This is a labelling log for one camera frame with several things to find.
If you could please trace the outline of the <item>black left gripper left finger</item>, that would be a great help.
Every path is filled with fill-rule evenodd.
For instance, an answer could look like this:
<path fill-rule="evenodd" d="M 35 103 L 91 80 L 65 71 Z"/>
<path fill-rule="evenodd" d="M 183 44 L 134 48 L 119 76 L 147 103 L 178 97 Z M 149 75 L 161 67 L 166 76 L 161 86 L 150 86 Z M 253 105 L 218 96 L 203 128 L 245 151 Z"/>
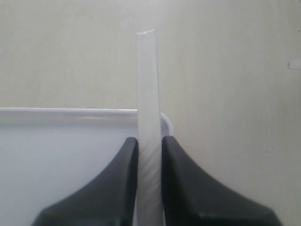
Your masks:
<path fill-rule="evenodd" d="M 108 166 L 67 198 L 46 207 L 34 226 L 131 226 L 137 190 L 138 142 L 124 144 Z"/>

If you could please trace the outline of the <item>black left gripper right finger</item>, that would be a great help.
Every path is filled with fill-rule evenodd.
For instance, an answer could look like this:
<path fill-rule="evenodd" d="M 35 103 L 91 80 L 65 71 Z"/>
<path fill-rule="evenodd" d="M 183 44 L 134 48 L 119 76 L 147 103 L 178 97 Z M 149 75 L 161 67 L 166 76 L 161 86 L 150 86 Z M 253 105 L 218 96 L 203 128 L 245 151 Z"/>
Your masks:
<path fill-rule="evenodd" d="M 280 226 L 268 207 L 201 169 L 173 136 L 162 139 L 161 196 L 167 226 Z"/>

